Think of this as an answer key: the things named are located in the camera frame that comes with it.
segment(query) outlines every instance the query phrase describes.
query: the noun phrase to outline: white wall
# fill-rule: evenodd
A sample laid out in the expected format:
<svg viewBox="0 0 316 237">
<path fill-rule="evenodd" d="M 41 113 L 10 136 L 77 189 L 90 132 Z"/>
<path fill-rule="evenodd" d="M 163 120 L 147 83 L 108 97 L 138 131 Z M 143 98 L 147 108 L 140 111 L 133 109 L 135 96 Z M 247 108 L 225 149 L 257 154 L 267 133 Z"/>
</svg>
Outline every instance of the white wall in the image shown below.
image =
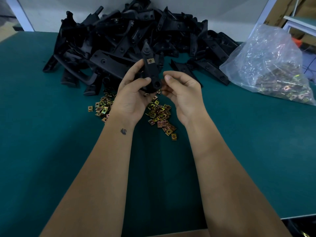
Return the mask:
<svg viewBox="0 0 316 237">
<path fill-rule="evenodd" d="M 89 13 L 103 6 L 102 13 L 120 11 L 132 0 L 19 0 L 35 31 L 58 32 L 66 11 L 82 22 Z M 235 41 L 245 41 L 268 0 L 151 0 L 160 9 L 187 13 L 199 21 L 209 20 L 209 29 L 224 32 Z"/>
</svg>

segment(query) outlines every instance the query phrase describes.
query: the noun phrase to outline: person's left hand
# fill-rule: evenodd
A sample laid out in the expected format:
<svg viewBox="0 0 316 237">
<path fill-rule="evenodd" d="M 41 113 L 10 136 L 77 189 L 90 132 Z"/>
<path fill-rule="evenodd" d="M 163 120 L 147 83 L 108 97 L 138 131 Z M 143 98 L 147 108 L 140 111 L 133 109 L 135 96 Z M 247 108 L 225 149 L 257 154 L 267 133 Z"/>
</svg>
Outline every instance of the person's left hand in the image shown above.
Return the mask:
<svg viewBox="0 0 316 237">
<path fill-rule="evenodd" d="M 128 70 L 118 87 L 117 96 L 110 113 L 110 117 L 116 116 L 120 119 L 123 118 L 124 122 L 132 124 L 133 126 L 141 119 L 146 106 L 156 95 L 156 93 L 152 93 L 144 96 L 145 92 L 139 90 L 150 83 L 150 77 L 134 80 L 135 74 L 143 65 L 144 61 L 141 59 Z"/>
</svg>

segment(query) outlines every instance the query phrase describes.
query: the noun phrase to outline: green workbench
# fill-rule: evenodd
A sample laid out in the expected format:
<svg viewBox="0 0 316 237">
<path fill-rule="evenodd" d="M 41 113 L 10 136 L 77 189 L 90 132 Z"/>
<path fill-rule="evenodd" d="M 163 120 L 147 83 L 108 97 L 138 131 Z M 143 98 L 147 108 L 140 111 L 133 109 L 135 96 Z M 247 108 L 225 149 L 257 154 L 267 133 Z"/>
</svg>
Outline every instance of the green workbench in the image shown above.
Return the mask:
<svg viewBox="0 0 316 237">
<path fill-rule="evenodd" d="M 87 111 L 101 93 L 86 97 L 83 84 L 62 86 L 63 68 L 42 72 L 56 36 L 20 32 L 0 43 L 0 236 L 40 234 L 104 126 Z M 315 214 L 316 107 L 194 73 L 209 115 L 279 216 Z M 206 228 L 187 133 L 171 101 L 159 100 L 172 106 L 178 140 L 150 126 L 147 116 L 137 124 L 122 236 Z"/>
</svg>

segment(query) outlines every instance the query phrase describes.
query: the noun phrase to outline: person's right hand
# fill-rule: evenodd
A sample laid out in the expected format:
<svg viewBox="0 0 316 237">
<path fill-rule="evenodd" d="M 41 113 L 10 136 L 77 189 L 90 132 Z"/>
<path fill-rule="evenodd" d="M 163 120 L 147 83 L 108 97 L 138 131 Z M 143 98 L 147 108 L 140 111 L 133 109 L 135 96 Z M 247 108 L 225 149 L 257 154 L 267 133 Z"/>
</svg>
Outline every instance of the person's right hand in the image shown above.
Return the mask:
<svg viewBox="0 0 316 237">
<path fill-rule="evenodd" d="M 180 122 L 188 127 L 194 117 L 206 113 L 201 85 L 187 74 L 179 71 L 164 71 L 162 94 L 167 96 L 177 108 Z"/>
</svg>

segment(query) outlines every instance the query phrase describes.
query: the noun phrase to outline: clear plastic bag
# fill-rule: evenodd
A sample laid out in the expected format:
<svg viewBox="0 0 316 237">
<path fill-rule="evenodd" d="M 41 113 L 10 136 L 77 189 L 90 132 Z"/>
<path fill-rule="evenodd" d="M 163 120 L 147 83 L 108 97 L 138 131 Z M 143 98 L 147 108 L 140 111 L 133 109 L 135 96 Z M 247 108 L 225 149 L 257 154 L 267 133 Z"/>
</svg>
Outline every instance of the clear plastic bag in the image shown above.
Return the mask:
<svg viewBox="0 0 316 237">
<path fill-rule="evenodd" d="M 220 70 L 232 83 L 249 91 L 316 105 L 302 72 L 302 52 L 279 27 L 258 26 Z"/>
</svg>

